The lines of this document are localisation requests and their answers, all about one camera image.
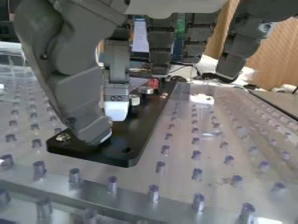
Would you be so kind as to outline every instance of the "metal bolt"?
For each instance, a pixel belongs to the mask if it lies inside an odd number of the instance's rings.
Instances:
[[[157,185],[149,186],[148,195],[149,195],[150,202],[157,203],[160,199],[160,188]]]
[[[198,212],[202,213],[205,208],[205,197],[202,194],[194,194],[193,196],[193,205],[192,208]]]
[[[240,214],[241,223],[244,224],[254,223],[254,213],[255,213],[254,206],[249,203],[244,203],[241,214]]]
[[[36,211],[39,219],[48,219],[53,213],[52,201],[49,198],[43,198],[36,202]]]
[[[68,133],[61,133],[57,137],[56,137],[56,141],[57,142],[68,142],[72,139],[72,136]]]

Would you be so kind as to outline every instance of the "cable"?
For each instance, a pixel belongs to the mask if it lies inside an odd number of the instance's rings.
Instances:
[[[186,68],[186,66],[181,66],[181,67],[180,67],[180,68],[177,68],[176,70],[169,71],[169,74],[170,74],[170,73],[174,73],[174,72],[177,72],[177,71],[180,71],[182,68]]]
[[[297,86],[297,88],[295,88],[295,90],[293,91],[293,93],[291,94],[295,94],[295,92],[298,91],[298,86]]]
[[[190,83],[193,83],[193,68],[194,68],[194,65],[192,66],[192,69],[190,69],[190,77],[189,77]]]

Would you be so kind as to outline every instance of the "aluminum surface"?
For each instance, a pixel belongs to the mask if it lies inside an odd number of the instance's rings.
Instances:
[[[64,125],[55,119],[39,84],[9,76],[0,77],[0,83],[5,86],[0,155],[12,154],[16,163],[13,170],[1,170],[0,186],[20,194],[28,189],[33,195],[56,195],[59,203],[80,209],[92,203],[117,211],[114,215],[125,214],[120,219],[132,223],[145,218],[149,223],[230,224],[238,220],[244,203],[254,206],[259,224],[295,222],[298,124],[245,91],[178,84],[140,162],[126,169],[49,154],[45,140]],[[198,93],[214,96],[212,109],[194,103]],[[32,164],[40,160],[48,173],[35,182]],[[84,198],[69,190],[73,168],[101,192],[97,201],[96,194]],[[106,192],[110,176],[117,177],[117,200],[112,201]],[[158,186],[156,206],[148,196],[152,185]],[[192,208],[196,194],[205,197],[202,214]],[[4,214],[13,218],[13,212]]]
[[[253,91],[258,97],[275,105],[282,110],[287,111],[293,116],[298,118],[298,95],[283,93],[266,93],[261,91]]]

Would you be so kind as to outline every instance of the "screw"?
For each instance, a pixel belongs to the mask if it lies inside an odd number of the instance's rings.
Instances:
[[[72,139],[71,135],[68,133],[61,133],[57,137],[56,137],[56,141],[57,142],[68,142]]]

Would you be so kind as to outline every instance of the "black cable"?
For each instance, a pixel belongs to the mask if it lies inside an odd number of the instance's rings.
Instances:
[[[297,88],[295,88],[295,90],[293,91],[293,93],[291,94],[295,94],[295,92],[298,91],[298,86],[297,86]]]
[[[170,73],[174,73],[174,72],[177,72],[177,71],[180,71],[182,68],[186,68],[186,66],[182,66],[182,67],[177,68],[176,70],[169,71],[169,74],[170,74]]]

